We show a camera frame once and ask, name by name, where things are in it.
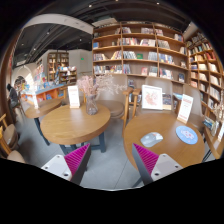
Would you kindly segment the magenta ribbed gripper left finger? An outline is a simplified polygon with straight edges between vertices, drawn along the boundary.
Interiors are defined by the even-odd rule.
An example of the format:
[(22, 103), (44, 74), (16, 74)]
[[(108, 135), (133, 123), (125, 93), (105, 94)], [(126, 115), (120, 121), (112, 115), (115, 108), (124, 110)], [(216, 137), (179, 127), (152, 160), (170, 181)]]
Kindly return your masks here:
[(87, 168), (90, 155), (91, 146), (86, 144), (65, 156), (54, 156), (42, 166), (42, 169), (79, 185)]

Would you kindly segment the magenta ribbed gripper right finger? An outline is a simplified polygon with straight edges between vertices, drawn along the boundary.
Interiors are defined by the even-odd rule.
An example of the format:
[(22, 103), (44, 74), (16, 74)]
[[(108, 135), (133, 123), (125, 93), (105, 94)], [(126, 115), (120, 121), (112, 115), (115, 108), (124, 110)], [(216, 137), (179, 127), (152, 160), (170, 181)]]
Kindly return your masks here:
[(140, 145), (132, 144), (132, 155), (145, 185), (182, 169), (168, 154), (156, 154)]

